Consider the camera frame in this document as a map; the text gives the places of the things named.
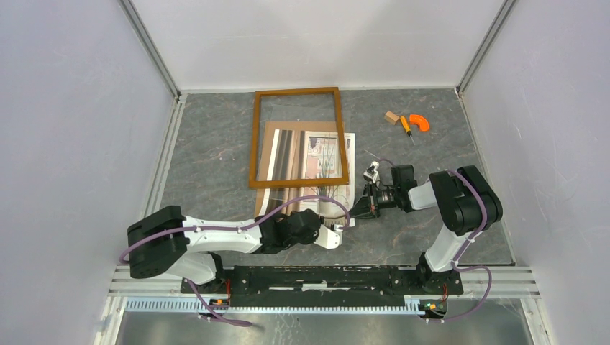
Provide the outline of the clear glass pane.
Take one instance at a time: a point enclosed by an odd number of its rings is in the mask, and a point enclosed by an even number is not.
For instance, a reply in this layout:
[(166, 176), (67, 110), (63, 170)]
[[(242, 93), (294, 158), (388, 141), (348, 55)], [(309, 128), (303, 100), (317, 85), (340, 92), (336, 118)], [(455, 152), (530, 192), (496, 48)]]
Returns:
[(258, 162), (260, 149), (262, 148), (264, 126), (268, 121), (333, 121), (335, 123), (334, 104), (328, 109), (291, 105), (265, 106), (261, 104)]

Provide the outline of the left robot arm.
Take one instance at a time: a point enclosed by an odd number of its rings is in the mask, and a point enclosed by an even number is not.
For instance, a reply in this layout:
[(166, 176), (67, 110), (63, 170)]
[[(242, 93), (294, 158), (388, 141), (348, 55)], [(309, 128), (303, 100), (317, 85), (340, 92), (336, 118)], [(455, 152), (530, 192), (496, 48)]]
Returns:
[(162, 274), (184, 277), (209, 293), (226, 283), (220, 252), (277, 254), (297, 244), (334, 249), (340, 235), (311, 209), (246, 221), (206, 221), (167, 206), (131, 225), (122, 262), (133, 279)]

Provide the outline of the orange handled screwdriver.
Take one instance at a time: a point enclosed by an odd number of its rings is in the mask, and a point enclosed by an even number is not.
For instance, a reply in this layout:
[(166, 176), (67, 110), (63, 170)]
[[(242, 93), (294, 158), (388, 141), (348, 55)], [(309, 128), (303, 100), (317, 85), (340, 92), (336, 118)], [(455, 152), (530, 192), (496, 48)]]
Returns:
[(401, 125), (402, 125), (407, 137), (411, 140), (413, 145), (415, 145), (416, 142), (414, 141), (413, 133), (412, 133), (412, 130), (411, 130), (411, 127), (409, 125), (407, 118), (405, 116), (400, 116), (399, 119), (400, 119)]

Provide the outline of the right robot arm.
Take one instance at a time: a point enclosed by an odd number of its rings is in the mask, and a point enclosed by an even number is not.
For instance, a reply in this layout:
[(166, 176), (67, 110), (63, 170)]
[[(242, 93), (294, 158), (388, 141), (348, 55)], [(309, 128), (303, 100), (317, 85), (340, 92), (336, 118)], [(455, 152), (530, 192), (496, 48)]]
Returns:
[(434, 172), (421, 185), (412, 165), (396, 165), (390, 171), (390, 185), (378, 181), (375, 162), (364, 172), (367, 183), (350, 209), (350, 217), (376, 219), (386, 208), (406, 213), (438, 208), (442, 228), (421, 255), (415, 274), (416, 286), (424, 293), (434, 293), (457, 272), (460, 258), (479, 234), (501, 220), (503, 206), (474, 165)]

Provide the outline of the wooden picture frame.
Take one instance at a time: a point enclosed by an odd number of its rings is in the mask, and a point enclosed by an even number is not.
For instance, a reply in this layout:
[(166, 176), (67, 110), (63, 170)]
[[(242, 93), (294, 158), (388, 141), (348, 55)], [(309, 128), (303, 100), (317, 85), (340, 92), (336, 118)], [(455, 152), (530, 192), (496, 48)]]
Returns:
[[(342, 176), (337, 178), (295, 179), (295, 180), (258, 180), (258, 140), (260, 134), (261, 102), (263, 97), (310, 96), (331, 94), (334, 100), (334, 117), (337, 133)], [(300, 187), (323, 187), (333, 185), (348, 185), (349, 172), (347, 166), (347, 149), (345, 146), (345, 123), (342, 116), (340, 89), (336, 86), (316, 88), (291, 88), (256, 91), (253, 100), (252, 134), (250, 148), (250, 170), (248, 186), (251, 189), (279, 189)]]

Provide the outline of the printed photo of plant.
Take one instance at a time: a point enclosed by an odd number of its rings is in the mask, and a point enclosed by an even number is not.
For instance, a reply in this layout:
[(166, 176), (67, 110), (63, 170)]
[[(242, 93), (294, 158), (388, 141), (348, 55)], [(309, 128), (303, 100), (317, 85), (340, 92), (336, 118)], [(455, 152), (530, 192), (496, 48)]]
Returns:
[[(270, 162), (263, 168), (268, 180), (328, 179), (342, 175), (340, 145), (335, 132), (274, 129), (270, 149), (263, 154)], [(257, 191), (255, 215), (262, 216), (294, 198), (324, 196), (338, 201), (346, 209), (355, 202), (355, 134), (345, 134), (347, 185), (309, 186)], [(281, 209), (281, 213), (311, 209), (324, 218), (327, 227), (345, 225), (345, 212), (335, 203), (319, 199), (299, 201)]]

